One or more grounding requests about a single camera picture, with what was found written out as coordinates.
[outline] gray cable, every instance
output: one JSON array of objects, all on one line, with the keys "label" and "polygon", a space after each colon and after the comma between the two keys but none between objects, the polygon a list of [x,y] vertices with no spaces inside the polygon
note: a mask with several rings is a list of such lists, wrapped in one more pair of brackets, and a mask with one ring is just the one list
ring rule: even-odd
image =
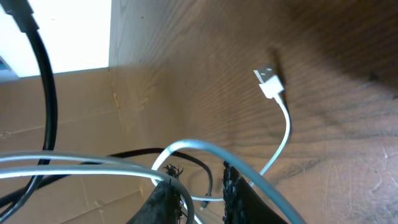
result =
[{"label": "gray cable", "polygon": [[[280,97],[280,95],[276,95],[274,97],[274,99],[276,100],[276,102],[279,104],[280,108],[282,109],[282,112],[285,116],[285,120],[286,120],[286,130],[285,130],[285,135],[284,138],[281,142],[281,144],[279,145],[278,149],[276,150],[276,152],[274,153],[274,155],[271,157],[271,159],[267,162],[267,164],[264,166],[264,168],[261,169],[261,171],[259,172],[260,175],[264,175],[265,172],[268,170],[268,168],[270,168],[270,166],[275,162],[275,160],[278,158],[279,154],[282,152],[282,150],[284,149],[284,147],[286,146],[287,140],[289,139],[289,135],[290,135],[290,130],[291,130],[291,122],[290,122],[290,115],[289,112],[287,111],[287,108],[282,100],[282,98]],[[162,163],[167,159],[167,157],[163,157],[163,161],[159,162],[157,165],[159,166],[152,166],[152,169],[157,170],[159,169],[159,167],[162,165]],[[253,181],[250,181],[249,185],[251,187],[253,187],[254,183]],[[222,196],[202,196],[202,195],[193,195],[191,194],[191,197],[193,200],[200,200],[200,201],[206,201],[206,202],[224,202],[224,198]]]},{"label": "gray cable", "polygon": [[54,152],[54,151],[16,151],[0,153],[0,162],[20,161],[31,159],[58,159],[65,161],[95,162],[107,164],[125,164],[136,167],[145,167],[136,162],[111,156],[89,156],[72,152]]},{"label": "gray cable", "polygon": [[187,223],[193,224],[194,207],[188,190],[177,179],[161,173],[142,167],[133,166],[105,166],[105,165],[47,165],[47,166],[25,166],[0,169],[0,179],[11,177],[25,177],[32,175],[91,175],[91,174],[109,174],[109,175],[133,175],[147,177],[156,180],[170,181],[170,183],[181,193],[188,207]]},{"label": "gray cable", "polygon": [[[154,162],[152,169],[156,170],[160,165],[162,165],[163,161],[165,161],[165,158],[169,157],[171,153],[187,148],[207,151],[229,162],[232,166],[240,170],[242,174],[248,177],[248,179],[253,181],[262,190],[262,192],[264,192],[279,207],[279,209],[292,223],[305,223],[304,219],[296,211],[296,209],[294,209],[294,207],[286,200],[286,198],[279,193],[279,191],[276,190],[265,178],[263,178],[253,168],[248,166],[232,153],[212,143],[196,139],[186,139],[172,143],[159,155]],[[156,185],[157,181],[152,179],[152,183]]]}]

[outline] white usb cable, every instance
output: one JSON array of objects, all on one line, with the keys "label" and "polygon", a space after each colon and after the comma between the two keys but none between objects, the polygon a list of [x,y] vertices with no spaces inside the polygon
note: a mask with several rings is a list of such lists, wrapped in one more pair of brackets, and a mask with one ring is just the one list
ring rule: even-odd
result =
[{"label": "white usb cable", "polygon": [[[237,156],[230,153],[226,149],[222,147],[216,146],[210,142],[196,140],[196,139],[185,139],[179,140],[177,142],[172,143],[167,146],[162,153],[160,153],[159,157],[154,162],[152,169],[157,169],[160,165],[162,165],[163,161],[166,160],[173,152],[179,151],[181,149],[199,149],[202,151],[210,152],[235,168],[239,170],[242,175],[248,177],[249,180],[252,180],[259,189],[267,195],[269,199],[271,199],[276,206],[285,214],[285,216],[294,224],[304,224],[304,219],[300,216],[300,214],[294,209],[294,207],[286,200],[286,198],[277,190],[271,183],[269,183],[263,176],[257,173],[252,167],[244,163]],[[152,183],[157,185],[158,181],[152,179]]]},{"label": "white usb cable", "polygon": [[282,112],[285,116],[286,120],[286,130],[285,130],[285,135],[284,138],[282,139],[282,142],[280,143],[278,149],[274,153],[274,155],[271,157],[271,159],[267,162],[267,164],[261,169],[260,174],[264,175],[268,168],[275,162],[275,160],[278,158],[279,154],[282,152],[284,149],[287,140],[289,139],[290,136],[290,129],[291,129],[291,123],[290,123],[290,115],[289,112],[287,111],[287,108],[285,106],[285,103],[280,97],[280,93],[282,93],[285,88],[282,85],[282,82],[279,80],[278,75],[276,75],[271,69],[271,66],[265,66],[264,68],[260,68],[254,71],[256,74],[257,78],[260,81],[260,88],[262,92],[265,94],[265,96],[268,99],[275,99],[275,101],[278,103],[280,108],[282,109]]},{"label": "white usb cable", "polygon": [[[271,66],[265,66],[263,68],[259,68],[254,71],[256,76],[258,77],[260,81],[260,89],[262,92],[265,94],[265,96],[268,99],[275,99],[280,108],[282,109],[282,112],[285,116],[286,120],[286,130],[285,130],[285,135],[284,138],[279,145],[278,149],[274,153],[274,155],[271,157],[271,159],[268,161],[268,163],[261,169],[259,172],[261,175],[264,175],[265,172],[267,171],[268,168],[275,162],[275,160],[278,158],[279,154],[282,152],[283,148],[285,147],[287,140],[289,139],[290,135],[290,116],[289,112],[287,111],[287,108],[280,97],[280,93],[284,91],[284,87],[282,82],[279,80],[278,75],[276,75],[271,69]],[[154,165],[152,165],[152,169],[157,170],[162,163],[168,158],[166,157],[159,157],[156,159]],[[206,202],[223,202],[224,198],[223,197],[214,197],[214,196],[202,196],[202,195],[191,195],[192,200],[200,200],[200,201],[206,201]]]}]

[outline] white wall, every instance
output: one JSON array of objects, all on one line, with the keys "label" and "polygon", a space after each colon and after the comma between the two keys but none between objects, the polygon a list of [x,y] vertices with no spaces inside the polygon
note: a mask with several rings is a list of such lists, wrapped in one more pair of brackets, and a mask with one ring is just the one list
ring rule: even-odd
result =
[{"label": "white wall", "polygon": [[[54,73],[107,67],[111,0],[30,0]],[[39,75],[26,35],[0,12],[0,56],[19,77]]]}]

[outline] black object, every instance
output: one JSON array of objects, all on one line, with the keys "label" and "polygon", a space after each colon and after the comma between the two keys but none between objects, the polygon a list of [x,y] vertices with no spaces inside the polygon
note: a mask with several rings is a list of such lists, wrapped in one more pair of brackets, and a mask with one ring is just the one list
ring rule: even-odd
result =
[{"label": "black object", "polygon": [[[37,63],[39,64],[40,74],[43,83],[45,96],[45,135],[43,150],[51,151],[55,147],[55,138],[57,137],[57,93],[55,91],[55,84],[49,56],[45,50],[42,39],[40,38],[34,18],[32,17],[33,10],[26,0],[0,0],[5,12],[12,15],[18,24],[21,32],[26,33],[29,42],[33,48]],[[47,165],[50,160],[41,159],[38,165]],[[21,196],[15,198],[12,204],[0,214],[0,223],[6,221],[12,214],[20,209],[29,197],[33,194],[43,179],[42,175],[33,176]]]},{"label": "black object", "polygon": [[[116,154],[112,154],[109,156],[112,157],[118,157],[118,158],[128,158],[128,157],[134,157],[134,156],[141,156],[141,155],[146,155],[146,154],[153,154],[153,153],[161,153],[164,149],[162,148],[149,148],[149,149],[138,149],[138,150],[133,150],[133,151],[127,151],[127,152],[120,152]],[[209,167],[204,164],[202,161],[199,159],[189,156],[187,154],[184,154],[182,152],[174,152],[172,156],[179,157],[182,159],[186,159],[188,161],[194,162],[204,168],[204,170],[207,172],[208,177],[209,177],[209,188],[208,188],[208,194],[211,194],[212,186],[213,186],[213,176],[211,174],[211,170]],[[95,164],[95,163],[90,163],[90,162],[84,162],[82,164]],[[48,184],[52,184],[57,180],[60,180],[64,177],[67,177],[69,175],[51,175],[46,178],[44,178],[39,186],[37,187],[38,189],[41,189],[42,187],[47,186]],[[3,198],[0,198],[0,208],[6,206],[7,204],[11,203],[12,201],[17,200],[21,195],[23,194],[24,189],[19,189],[14,191],[13,193],[10,193]]]},{"label": "black object", "polygon": [[[173,165],[164,167],[166,174],[178,179],[182,170]],[[181,217],[181,198],[170,182],[161,181],[145,204],[126,224],[177,224]]]},{"label": "black object", "polygon": [[224,162],[225,224],[287,224],[255,193],[239,172]]}]

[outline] brown cardboard surface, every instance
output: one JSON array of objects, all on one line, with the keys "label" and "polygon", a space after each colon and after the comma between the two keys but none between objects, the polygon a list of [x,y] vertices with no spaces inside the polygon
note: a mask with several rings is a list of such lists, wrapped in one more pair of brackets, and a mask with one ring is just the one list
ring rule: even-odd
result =
[{"label": "brown cardboard surface", "polygon": [[[114,111],[108,69],[55,75],[60,123]],[[39,77],[0,83],[0,134],[44,127],[45,107]]]},{"label": "brown cardboard surface", "polygon": [[139,192],[132,193],[119,200],[108,203],[101,208],[96,208],[81,214],[62,224],[102,223],[102,224],[124,224],[144,204]]},{"label": "brown cardboard surface", "polygon": [[[56,75],[55,81],[59,111],[56,151],[107,155],[127,150],[107,69]],[[43,97],[38,77],[0,85],[0,151],[41,150],[45,116]],[[36,163],[8,162],[1,167]],[[1,194],[24,186],[28,179],[1,180]],[[36,191],[7,223],[63,223],[68,220],[98,223],[101,219],[98,219],[100,213],[96,208],[138,191],[137,177],[67,177]]]},{"label": "brown cardboard surface", "polygon": [[[272,63],[292,134],[266,178],[308,223],[397,223],[397,3],[114,0],[110,72],[128,144],[204,139],[260,169],[285,131],[253,74]],[[222,223],[222,207],[200,214]]]}]

